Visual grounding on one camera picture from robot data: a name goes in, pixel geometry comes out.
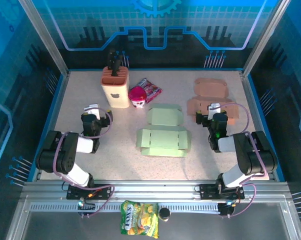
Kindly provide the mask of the brown paper box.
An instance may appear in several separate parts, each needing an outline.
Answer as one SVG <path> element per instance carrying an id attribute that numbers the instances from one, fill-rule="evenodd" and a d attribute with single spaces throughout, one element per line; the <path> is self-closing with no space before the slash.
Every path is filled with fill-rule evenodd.
<path id="1" fill-rule="evenodd" d="M 194 94 L 187 101 L 187 115 L 192 121 L 196 121 L 196 112 L 200 111 L 203 115 L 209 114 L 211 104 L 235 103 L 235 97 L 230 94 L 228 84 L 223 79 L 197 78 L 194 81 Z"/>

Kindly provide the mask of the green paper box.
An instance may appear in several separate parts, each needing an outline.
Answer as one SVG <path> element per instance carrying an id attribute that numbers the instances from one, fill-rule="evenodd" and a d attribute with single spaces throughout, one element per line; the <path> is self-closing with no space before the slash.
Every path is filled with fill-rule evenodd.
<path id="1" fill-rule="evenodd" d="M 180 105 L 153 103 L 146 120 L 147 125 L 136 132 L 135 146 L 143 156 L 183 158 L 187 155 L 192 134 L 183 126 Z"/>

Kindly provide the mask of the yogurt cup with pink lid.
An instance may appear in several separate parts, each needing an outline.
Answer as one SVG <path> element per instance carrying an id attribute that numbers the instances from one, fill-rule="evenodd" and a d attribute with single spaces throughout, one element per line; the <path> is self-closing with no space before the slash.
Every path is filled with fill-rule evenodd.
<path id="1" fill-rule="evenodd" d="M 142 109 L 145 106 L 147 94 L 142 87 L 135 86 L 130 90 L 128 98 L 135 108 Z"/>

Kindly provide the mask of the pink snack packet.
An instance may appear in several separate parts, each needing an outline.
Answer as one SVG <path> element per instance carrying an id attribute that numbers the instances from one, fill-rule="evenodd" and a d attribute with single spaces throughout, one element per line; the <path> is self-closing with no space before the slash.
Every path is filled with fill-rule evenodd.
<path id="1" fill-rule="evenodd" d="M 162 89 L 157 85 L 153 84 L 147 78 L 143 78 L 136 87 L 141 87 L 146 92 L 145 103 L 150 103 L 154 98 L 156 98 L 161 92 Z"/>

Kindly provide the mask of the left electronics board with LED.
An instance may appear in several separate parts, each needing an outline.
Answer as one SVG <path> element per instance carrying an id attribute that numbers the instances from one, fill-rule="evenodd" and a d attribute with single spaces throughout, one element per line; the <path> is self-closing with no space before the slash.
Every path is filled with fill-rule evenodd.
<path id="1" fill-rule="evenodd" d="M 83 219 L 85 216 L 89 217 L 91 212 L 84 211 L 93 211 L 96 209 L 96 205 L 94 203 L 88 203 L 86 199 L 81 198 L 77 203 L 77 210 L 80 217 Z"/>

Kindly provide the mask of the electronics board with led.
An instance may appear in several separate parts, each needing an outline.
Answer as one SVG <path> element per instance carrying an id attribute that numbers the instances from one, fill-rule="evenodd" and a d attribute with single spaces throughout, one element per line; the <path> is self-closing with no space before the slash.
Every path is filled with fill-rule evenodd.
<path id="1" fill-rule="evenodd" d="M 218 212 L 221 217 L 230 217 L 236 208 L 236 204 L 232 202 L 218 203 L 217 204 Z"/>
<path id="2" fill-rule="evenodd" d="M 81 198 L 77 203 L 77 210 L 80 217 L 83 219 L 85 216 L 89 217 L 91 212 L 84 211 L 93 211 L 96 209 L 96 205 L 94 203 L 88 203 L 86 199 Z"/>

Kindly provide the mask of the right electronics board with LED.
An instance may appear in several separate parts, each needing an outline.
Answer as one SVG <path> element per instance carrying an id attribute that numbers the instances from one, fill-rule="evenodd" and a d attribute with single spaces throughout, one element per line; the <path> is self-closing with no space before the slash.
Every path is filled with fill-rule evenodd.
<path id="1" fill-rule="evenodd" d="M 221 217 L 230 217 L 236 208 L 236 204 L 232 202 L 218 203 L 217 204 L 218 212 Z"/>

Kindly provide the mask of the slotted aluminium strip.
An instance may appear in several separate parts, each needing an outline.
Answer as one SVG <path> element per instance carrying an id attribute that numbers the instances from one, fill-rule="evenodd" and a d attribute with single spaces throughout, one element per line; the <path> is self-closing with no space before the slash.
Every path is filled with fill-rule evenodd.
<path id="1" fill-rule="evenodd" d="M 29 210 L 31 212 L 95 212 L 99 210 L 101 204 L 93 206 L 80 207 L 76 202 L 58 203 L 58 202 L 34 202 L 30 205 Z M 203 214 L 220 214 L 217 203 L 212 202 L 193 202 L 193 203 L 158 203 L 159 209 L 167 208 L 171 213 L 203 213 Z M 102 213 L 117 213 L 121 211 L 120 202 L 110 202 L 102 209 Z"/>

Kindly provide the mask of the black round knob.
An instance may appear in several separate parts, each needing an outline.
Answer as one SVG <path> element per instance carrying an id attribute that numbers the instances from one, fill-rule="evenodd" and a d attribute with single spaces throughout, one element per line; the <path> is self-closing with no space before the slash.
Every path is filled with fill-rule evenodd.
<path id="1" fill-rule="evenodd" d="M 164 222 L 167 222 L 171 216 L 171 212 L 167 207 L 162 207 L 158 211 L 158 218 L 161 219 Z"/>

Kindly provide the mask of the yellow green candy bag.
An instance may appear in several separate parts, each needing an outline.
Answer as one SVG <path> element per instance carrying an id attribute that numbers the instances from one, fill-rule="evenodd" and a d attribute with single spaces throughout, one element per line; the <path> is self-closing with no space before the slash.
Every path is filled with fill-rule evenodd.
<path id="1" fill-rule="evenodd" d="M 125 200 L 121 206 L 120 233 L 159 238 L 159 204 Z"/>

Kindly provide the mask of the aluminium side rail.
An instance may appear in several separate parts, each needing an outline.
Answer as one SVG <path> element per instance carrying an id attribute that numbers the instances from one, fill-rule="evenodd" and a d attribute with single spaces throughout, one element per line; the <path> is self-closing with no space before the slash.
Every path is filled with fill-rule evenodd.
<path id="1" fill-rule="evenodd" d="M 65 91 L 69 82 L 70 75 L 68 77 L 61 76 L 60 80 L 58 81 L 58 85 L 55 91 L 55 94 L 52 99 L 51 106 L 48 111 L 47 119 L 43 128 L 42 136 L 39 141 L 38 145 L 38 152 L 36 153 L 36 157 L 39 155 L 41 148 L 45 142 L 47 133 L 55 129 L 57 120 L 59 117 L 59 113 L 61 110 L 63 98 L 65 95 Z M 46 173 L 42 170 L 38 170 L 35 168 L 35 174 L 33 177 L 34 181 L 42 181 L 42 180 L 60 180 L 58 176 L 53 173 Z"/>
<path id="2" fill-rule="evenodd" d="M 262 107 L 253 80 L 250 76 L 244 76 L 243 73 L 240 74 L 240 78 L 255 130 L 263 131 L 265 133 L 265 136 L 271 146 L 271 149 L 274 150 L 274 144 L 272 142 L 269 129 L 267 127 L 266 119 L 262 112 Z"/>

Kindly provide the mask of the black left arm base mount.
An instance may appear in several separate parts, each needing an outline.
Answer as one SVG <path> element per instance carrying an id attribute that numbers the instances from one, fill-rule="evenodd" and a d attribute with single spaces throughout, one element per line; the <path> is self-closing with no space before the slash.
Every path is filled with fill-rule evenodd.
<path id="1" fill-rule="evenodd" d="M 112 192 L 112 187 L 102 188 L 99 190 L 84 190 L 75 186 L 68 186 L 66 199 L 67 200 L 107 200 Z"/>

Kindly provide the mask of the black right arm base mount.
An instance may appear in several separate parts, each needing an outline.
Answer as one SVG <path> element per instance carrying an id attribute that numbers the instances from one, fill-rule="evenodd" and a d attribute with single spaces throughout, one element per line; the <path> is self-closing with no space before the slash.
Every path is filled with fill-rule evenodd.
<path id="1" fill-rule="evenodd" d="M 201 200 L 244 200 L 242 187 L 222 187 L 221 184 L 199 184 L 194 187 Z"/>

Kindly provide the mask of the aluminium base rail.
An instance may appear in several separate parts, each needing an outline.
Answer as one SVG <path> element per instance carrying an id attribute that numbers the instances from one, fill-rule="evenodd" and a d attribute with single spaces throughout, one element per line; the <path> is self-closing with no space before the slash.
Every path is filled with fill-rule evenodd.
<path id="1" fill-rule="evenodd" d="M 111 202 L 132 200 L 136 202 L 199 202 L 198 185 L 214 185 L 215 180 L 96 180 L 98 185 L 113 185 Z M 278 202 L 281 198 L 290 199 L 291 193 L 286 182 L 256 180 L 257 202 Z M 20 199 L 28 201 L 65 201 L 61 180 L 39 180 L 27 182 Z"/>

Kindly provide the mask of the aluminium frame post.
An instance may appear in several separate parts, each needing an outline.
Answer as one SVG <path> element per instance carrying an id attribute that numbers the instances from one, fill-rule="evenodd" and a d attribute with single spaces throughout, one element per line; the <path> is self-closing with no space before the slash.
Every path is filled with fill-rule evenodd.
<path id="1" fill-rule="evenodd" d="M 44 46 L 48 50 L 48 53 L 55 62 L 60 73 L 66 78 L 69 75 L 69 69 L 63 60 L 63 57 L 55 44 L 50 32 L 44 24 L 38 10 L 36 9 L 32 0 L 18 0 L 27 17 L 35 28 L 37 34 L 42 40 Z"/>
<path id="2" fill-rule="evenodd" d="M 291 0 L 278 0 L 271 16 L 268 19 L 267 24 L 265 25 L 262 34 L 260 35 L 256 45 L 252 49 L 242 71 L 242 75 L 247 77 L 254 65 L 256 64 L 258 58 L 263 52 L 265 46 L 267 45 L 269 39 L 273 35 L 276 27 L 278 26 L 280 20 L 282 19 L 287 7 L 289 6 Z"/>

